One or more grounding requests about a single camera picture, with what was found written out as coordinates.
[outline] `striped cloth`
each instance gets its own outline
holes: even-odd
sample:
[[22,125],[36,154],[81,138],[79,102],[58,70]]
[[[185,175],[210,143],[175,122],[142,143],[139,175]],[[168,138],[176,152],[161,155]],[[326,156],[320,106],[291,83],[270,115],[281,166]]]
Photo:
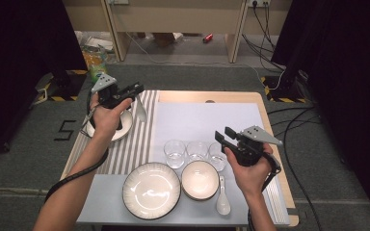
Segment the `striped cloth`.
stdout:
[[[97,174],[128,174],[135,167],[148,162],[159,90],[145,90],[140,94],[140,97],[147,112],[147,122],[140,122],[135,116],[138,102],[136,100],[131,108],[134,120],[130,131],[123,139],[110,144],[109,156],[104,164],[97,169]],[[62,178],[76,163],[89,140],[90,138],[81,133],[77,136]]]

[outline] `clear glass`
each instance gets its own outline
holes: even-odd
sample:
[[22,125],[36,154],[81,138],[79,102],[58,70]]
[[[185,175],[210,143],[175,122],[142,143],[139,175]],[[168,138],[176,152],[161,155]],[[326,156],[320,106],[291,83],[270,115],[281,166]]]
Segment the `clear glass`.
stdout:
[[206,161],[208,154],[208,146],[203,141],[191,141],[186,146],[189,162]]
[[164,145],[167,165],[171,168],[180,168],[185,163],[186,147],[182,141],[171,140]]
[[222,152],[222,145],[214,142],[209,146],[209,163],[217,170],[222,171],[227,165],[226,154]]

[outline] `hand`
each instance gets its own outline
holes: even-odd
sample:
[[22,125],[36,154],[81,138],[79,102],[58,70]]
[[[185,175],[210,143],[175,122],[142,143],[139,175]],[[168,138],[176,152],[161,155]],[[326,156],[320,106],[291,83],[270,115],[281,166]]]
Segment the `hand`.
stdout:
[[111,139],[119,127],[119,116],[131,103],[132,99],[127,98],[114,109],[106,109],[98,105],[98,94],[94,94],[92,96],[92,103],[90,104],[91,109],[96,107],[93,115],[95,123],[94,135]]
[[[268,143],[263,143],[263,151],[273,154],[273,149]],[[237,163],[235,155],[227,147],[225,148],[225,154],[233,169],[236,184],[245,198],[261,195],[263,184],[272,170],[269,162],[262,157],[254,166],[243,167]]]

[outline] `white plate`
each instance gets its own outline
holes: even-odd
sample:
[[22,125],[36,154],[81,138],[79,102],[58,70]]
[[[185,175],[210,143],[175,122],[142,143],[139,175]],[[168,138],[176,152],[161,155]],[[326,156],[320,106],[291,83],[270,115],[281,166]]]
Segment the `white plate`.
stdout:
[[[127,135],[133,125],[133,116],[130,111],[125,110],[119,117],[121,118],[122,128],[120,130],[116,130],[116,133],[113,135],[111,141],[118,141],[119,139],[123,138],[125,135]],[[87,123],[86,129],[87,134],[92,137],[95,129],[90,122]]]
[[182,171],[182,188],[194,200],[209,199],[216,193],[218,187],[218,172],[207,162],[191,162]]
[[143,219],[156,219],[169,213],[180,194],[178,176],[161,163],[148,163],[135,168],[122,187],[125,207],[134,216]]

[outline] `white ceramic spoon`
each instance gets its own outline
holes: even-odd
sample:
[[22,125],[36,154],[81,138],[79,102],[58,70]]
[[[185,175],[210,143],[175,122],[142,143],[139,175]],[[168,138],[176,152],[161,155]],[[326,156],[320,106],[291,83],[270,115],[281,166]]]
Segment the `white ceramic spoon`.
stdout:
[[225,178],[223,176],[219,176],[219,182],[221,185],[221,191],[219,193],[218,201],[216,202],[216,210],[218,210],[218,213],[221,215],[228,215],[230,213],[230,204],[225,193]]
[[146,110],[138,94],[136,96],[136,99],[137,99],[137,117],[140,119],[141,122],[146,122]]

